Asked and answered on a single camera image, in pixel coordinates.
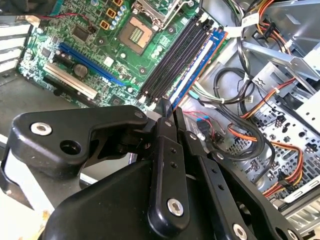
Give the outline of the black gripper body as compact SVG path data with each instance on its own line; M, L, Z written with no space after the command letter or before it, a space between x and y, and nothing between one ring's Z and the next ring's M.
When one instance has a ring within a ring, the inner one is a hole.
M200 199L197 182L185 177L190 222L180 234L159 236L148 221L152 161L132 163L65 199L49 218L43 240L219 240Z

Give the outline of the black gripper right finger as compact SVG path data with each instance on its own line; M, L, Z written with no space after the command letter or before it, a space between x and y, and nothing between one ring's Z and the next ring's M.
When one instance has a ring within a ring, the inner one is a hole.
M197 199L210 217L216 240L301 240L302 236L219 151L206 153L187 130L181 108L174 111L186 172L195 177Z

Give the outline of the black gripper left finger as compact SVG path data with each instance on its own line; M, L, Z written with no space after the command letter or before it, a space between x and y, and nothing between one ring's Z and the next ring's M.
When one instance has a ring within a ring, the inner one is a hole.
M154 232L182 232L190 208L174 111L165 100L156 120L132 105L20 114L6 145L6 175L33 208L54 212L128 165L152 161L149 225Z

